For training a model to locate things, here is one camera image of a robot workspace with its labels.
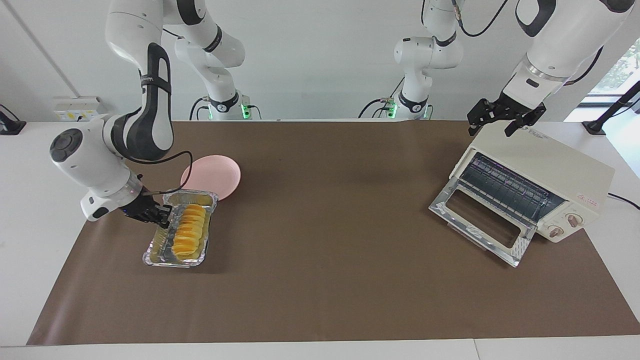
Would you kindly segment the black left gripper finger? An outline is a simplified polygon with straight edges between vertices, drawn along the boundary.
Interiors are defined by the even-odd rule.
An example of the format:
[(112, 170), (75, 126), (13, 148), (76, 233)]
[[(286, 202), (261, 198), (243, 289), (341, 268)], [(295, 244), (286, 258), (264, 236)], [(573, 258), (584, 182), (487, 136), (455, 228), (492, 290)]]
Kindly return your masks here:
[(543, 116), (543, 114), (547, 111), (546, 105), (541, 103), (535, 109), (528, 112), (527, 114), (519, 114), (516, 116), (514, 120), (512, 120), (509, 125), (505, 128), (504, 133), (506, 137), (512, 136), (517, 130), (522, 129), (526, 126), (534, 126), (537, 121)]
[(467, 113), (468, 134), (475, 136), (483, 126), (494, 123), (496, 117), (494, 110), (496, 105), (486, 98), (478, 100), (474, 107)]

